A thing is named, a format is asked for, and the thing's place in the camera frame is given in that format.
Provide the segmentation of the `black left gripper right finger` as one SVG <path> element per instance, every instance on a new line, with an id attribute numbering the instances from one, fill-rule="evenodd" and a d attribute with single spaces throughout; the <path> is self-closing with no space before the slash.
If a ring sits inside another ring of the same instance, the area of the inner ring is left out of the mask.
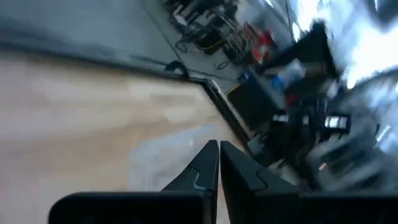
<path id="1" fill-rule="evenodd" d="M 398 194 L 305 192 L 228 141 L 220 166 L 231 224 L 398 224 Z"/>

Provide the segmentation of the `red and white object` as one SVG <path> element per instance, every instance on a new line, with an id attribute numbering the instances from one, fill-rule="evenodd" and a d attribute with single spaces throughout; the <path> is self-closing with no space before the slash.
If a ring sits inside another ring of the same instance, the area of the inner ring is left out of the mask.
<path id="1" fill-rule="evenodd" d="M 275 49 L 275 42 L 268 30 L 256 30 L 253 38 L 252 55 L 258 64 L 268 61 Z"/>

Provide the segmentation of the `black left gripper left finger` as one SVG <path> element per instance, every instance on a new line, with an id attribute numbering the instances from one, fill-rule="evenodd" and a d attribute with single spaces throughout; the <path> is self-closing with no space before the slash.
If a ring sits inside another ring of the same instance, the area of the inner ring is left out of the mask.
<path id="1" fill-rule="evenodd" d="M 215 224 L 219 147 L 208 141 L 159 192 L 78 192 L 58 200 L 48 224 Z"/>

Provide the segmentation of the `black table edge rim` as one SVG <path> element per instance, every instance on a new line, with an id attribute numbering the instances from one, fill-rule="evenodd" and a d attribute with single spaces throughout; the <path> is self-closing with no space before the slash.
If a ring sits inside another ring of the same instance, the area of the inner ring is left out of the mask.
<path id="1" fill-rule="evenodd" d="M 65 44 L 57 40 L 43 39 L 34 36 L 0 37 L 0 50 L 20 50 L 48 57 L 67 58 L 80 62 L 93 63 L 105 67 L 142 72 L 147 76 L 166 78 L 179 82 L 193 83 L 203 87 L 210 100 L 218 109 L 223 119 L 232 129 L 234 135 L 249 151 L 249 136 L 243 125 L 238 121 L 238 115 L 228 104 L 226 97 L 216 89 L 216 83 L 207 78 L 194 77 L 193 70 L 186 68 L 179 61 L 163 63 L 151 58 L 131 54 L 118 55 L 103 47 L 86 48 Z"/>

